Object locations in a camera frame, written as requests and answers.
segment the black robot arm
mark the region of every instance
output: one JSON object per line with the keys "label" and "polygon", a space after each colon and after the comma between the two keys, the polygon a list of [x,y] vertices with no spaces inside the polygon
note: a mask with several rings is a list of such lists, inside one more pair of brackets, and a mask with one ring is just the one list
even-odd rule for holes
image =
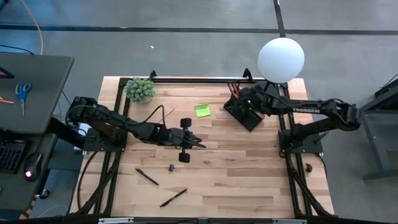
{"label": "black robot arm", "polygon": [[340,129],[354,131],[360,126],[360,111],[349,103],[339,99],[329,100],[291,100],[284,96],[278,96],[264,91],[262,85],[239,90],[238,102],[246,105],[250,110],[262,114],[280,115],[290,112],[323,114],[326,119],[310,124],[295,124],[290,130],[287,141],[295,146],[309,135],[324,131]]}
{"label": "black robot arm", "polygon": [[144,143],[156,144],[158,146],[175,146],[182,149],[191,149],[193,146],[205,147],[200,144],[201,139],[195,137],[188,127],[190,119],[182,119],[182,129],[169,128],[160,123],[137,122],[126,116],[120,115],[99,105],[93,98],[75,97],[67,113],[67,121],[71,123],[86,123],[97,130],[101,138],[110,143],[117,144],[122,140],[121,129],[132,133],[135,138]]}

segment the concrete floor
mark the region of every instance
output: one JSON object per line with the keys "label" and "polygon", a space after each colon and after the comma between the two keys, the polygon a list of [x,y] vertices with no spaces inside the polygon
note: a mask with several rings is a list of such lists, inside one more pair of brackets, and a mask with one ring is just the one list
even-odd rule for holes
{"label": "concrete floor", "polygon": [[[42,25],[275,29],[272,0],[26,0]],[[280,0],[286,29],[398,30],[395,0]],[[0,12],[0,24],[31,24],[19,1]],[[65,85],[69,98],[97,97],[105,75],[255,76],[261,47],[278,34],[173,32],[44,32],[44,54],[75,58]],[[312,99],[341,98],[358,106],[398,71],[398,35],[288,35],[304,49],[300,77]],[[0,30],[0,43],[40,50],[36,31]],[[68,109],[60,100],[62,114]],[[322,141],[328,183],[337,215],[398,221],[398,179],[363,182],[377,171],[364,131],[332,131]],[[54,171],[47,182],[75,181],[77,172]],[[32,217],[55,205],[68,207],[73,184],[57,184],[37,202]],[[55,207],[42,217],[63,215]]]}

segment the scissors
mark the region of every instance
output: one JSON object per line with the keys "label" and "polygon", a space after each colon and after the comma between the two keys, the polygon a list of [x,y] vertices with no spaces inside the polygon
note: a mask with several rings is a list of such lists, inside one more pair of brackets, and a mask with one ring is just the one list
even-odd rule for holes
{"label": "scissors", "polygon": [[32,89],[31,84],[25,84],[24,82],[20,82],[15,86],[15,94],[18,95],[19,102],[22,107],[22,115],[25,116],[25,100],[28,92]]}

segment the wooden table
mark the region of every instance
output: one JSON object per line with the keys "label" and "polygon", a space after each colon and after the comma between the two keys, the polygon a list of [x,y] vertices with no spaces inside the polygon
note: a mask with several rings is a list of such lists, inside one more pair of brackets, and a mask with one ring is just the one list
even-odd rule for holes
{"label": "wooden table", "polygon": [[[113,109],[119,78],[104,77],[99,104]],[[307,99],[304,81],[300,78],[289,82],[289,91],[292,99]],[[168,128],[179,128],[181,118],[191,118],[190,130],[202,138],[207,148],[189,150],[191,162],[183,164],[178,161],[180,151],[174,147],[144,144],[129,134],[119,166],[113,217],[294,217],[286,163],[278,155],[278,117],[266,116],[250,133],[223,110],[229,96],[226,84],[156,83],[151,102],[145,105],[131,103],[129,117],[136,121],[146,118],[159,105],[164,105],[165,113],[169,113],[165,119]],[[122,99],[119,113],[122,113],[125,95]],[[211,116],[196,117],[193,108],[200,103],[209,103]],[[296,113],[294,116],[296,123],[312,122],[310,114]],[[160,122],[160,119],[158,112],[150,121]],[[98,153],[88,166],[81,185],[82,203],[98,185],[103,157],[104,153]],[[304,165],[313,166],[312,172],[306,173],[309,189],[324,208],[333,213],[321,161],[310,154],[302,157]],[[81,169],[88,158],[85,157]],[[180,170],[170,173],[169,164],[175,164]],[[160,186],[143,178],[134,168],[142,169]],[[187,193],[159,208],[185,188],[188,188]],[[301,190],[298,195],[300,208],[304,211]],[[75,194],[71,212],[76,210]]]}

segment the computer mouse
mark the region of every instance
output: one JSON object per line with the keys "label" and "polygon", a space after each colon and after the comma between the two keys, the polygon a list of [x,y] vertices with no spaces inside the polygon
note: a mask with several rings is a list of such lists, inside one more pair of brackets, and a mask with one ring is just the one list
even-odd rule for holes
{"label": "computer mouse", "polygon": [[35,181],[40,177],[42,169],[42,154],[35,152],[26,157],[24,163],[24,176],[27,181]]}

